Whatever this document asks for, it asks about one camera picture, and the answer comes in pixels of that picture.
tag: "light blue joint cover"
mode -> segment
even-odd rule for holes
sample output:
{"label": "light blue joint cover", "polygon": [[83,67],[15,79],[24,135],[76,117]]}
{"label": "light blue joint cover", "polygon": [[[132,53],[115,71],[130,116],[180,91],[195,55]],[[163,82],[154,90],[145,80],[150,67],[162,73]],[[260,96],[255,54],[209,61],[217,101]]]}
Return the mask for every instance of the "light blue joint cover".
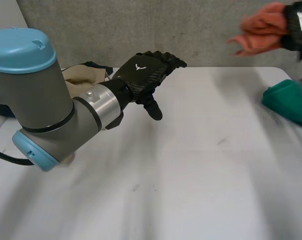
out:
{"label": "light blue joint cover", "polygon": [[12,137],[14,145],[36,166],[40,167],[42,171],[48,172],[53,169],[60,162],[52,157],[49,153],[43,150],[34,141],[28,138],[20,131]]}
{"label": "light blue joint cover", "polygon": [[56,60],[56,51],[42,31],[32,28],[0,30],[0,73],[34,73],[50,67]]}

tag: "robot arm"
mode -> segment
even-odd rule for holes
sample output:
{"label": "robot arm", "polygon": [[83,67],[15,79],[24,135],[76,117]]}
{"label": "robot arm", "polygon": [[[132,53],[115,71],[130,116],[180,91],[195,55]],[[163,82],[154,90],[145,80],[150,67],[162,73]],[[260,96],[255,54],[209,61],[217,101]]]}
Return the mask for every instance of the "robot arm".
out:
{"label": "robot arm", "polygon": [[43,171],[49,171],[104,128],[118,125],[130,102],[162,118],[152,94],[186,63],[170,53],[138,53],[112,80],[71,99],[48,37],[31,28],[0,30],[0,104],[22,126],[12,140]]}

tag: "teal triangular object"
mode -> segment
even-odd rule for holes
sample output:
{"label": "teal triangular object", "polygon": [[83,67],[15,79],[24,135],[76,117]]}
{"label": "teal triangular object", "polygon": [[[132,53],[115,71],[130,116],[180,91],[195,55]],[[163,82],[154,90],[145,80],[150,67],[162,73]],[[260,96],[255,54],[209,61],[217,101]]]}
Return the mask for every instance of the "teal triangular object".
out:
{"label": "teal triangular object", "polygon": [[302,87],[290,79],[284,80],[264,93],[262,104],[302,127]]}

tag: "dark object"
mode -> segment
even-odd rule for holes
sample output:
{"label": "dark object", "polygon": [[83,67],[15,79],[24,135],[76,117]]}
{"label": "dark object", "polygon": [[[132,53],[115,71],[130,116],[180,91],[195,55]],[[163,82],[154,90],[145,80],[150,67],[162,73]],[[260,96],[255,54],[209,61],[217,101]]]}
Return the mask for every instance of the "dark object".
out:
{"label": "dark object", "polygon": [[290,79],[284,80],[264,93],[262,104],[302,127],[302,87]]}
{"label": "dark object", "polygon": [[110,76],[111,74],[113,74],[113,68],[110,66],[102,66],[99,64],[96,64],[93,61],[86,61],[84,63],[81,63],[82,65],[85,65],[87,67],[91,67],[91,68],[95,68],[95,69],[105,69],[106,73]]}
{"label": "dark object", "polygon": [[15,118],[15,115],[7,105],[0,104],[0,116],[6,118]]}
{"label": "dark object", "polygon": [[150,117],[158,121],[163,115],[153,97],[156,87],[176,68],[186,66],[184,61],[169,52],[147,51],[130,58],[114,74],[112,80],[125,82],[132,92],[132,102],[143,105]]}
{"label": "dark object", "polygon": [[105,128],[108,129],[108,130],[110,130],[110,129],[113,129],[113,128],[119,126],[120,123],[121,123],[121,121],[122,121],[122,119],[123,119],[123,117],[124,117],[124,113],[121,112],[120,116],[118,116],[115,120],[113,120],[113,122],[111,122],[111,123],[110,123],[108,126],[106,126]]}
{"label": "dark object", "polygon": [[0,152],[0,159],[6,160],[13,164],[24,165],[24,166],[32,166],[34,165],[29,159],[24,158],[15,158],[12,156],[8,156],[2,152]]}
{"label": "dark object", "polygon": [[282,47],[290,51],[299,51],[299,59],[302,60],[302,1],[285,6],[283,14],[289,36],[281,39]]}

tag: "white surface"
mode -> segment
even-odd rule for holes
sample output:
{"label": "white surface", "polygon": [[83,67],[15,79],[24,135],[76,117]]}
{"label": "white surface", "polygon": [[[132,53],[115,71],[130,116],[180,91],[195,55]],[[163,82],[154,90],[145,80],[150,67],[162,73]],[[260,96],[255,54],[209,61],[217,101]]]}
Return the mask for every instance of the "white surface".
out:
{"label": "white surface", "polygon": [[[0,29],[11,27],[26,28],[27,24],[16,0],[0,0]],[[5,120],[0,117],[0,127]]]}
{"label": "white surface", "polygon": [[[0,160],[0,240],[301,240],[302,129],[259,104],[273,67],[178,69],[163,120],[129,104],[68,167]],[[19,129],[7,120],[0,149]]]}

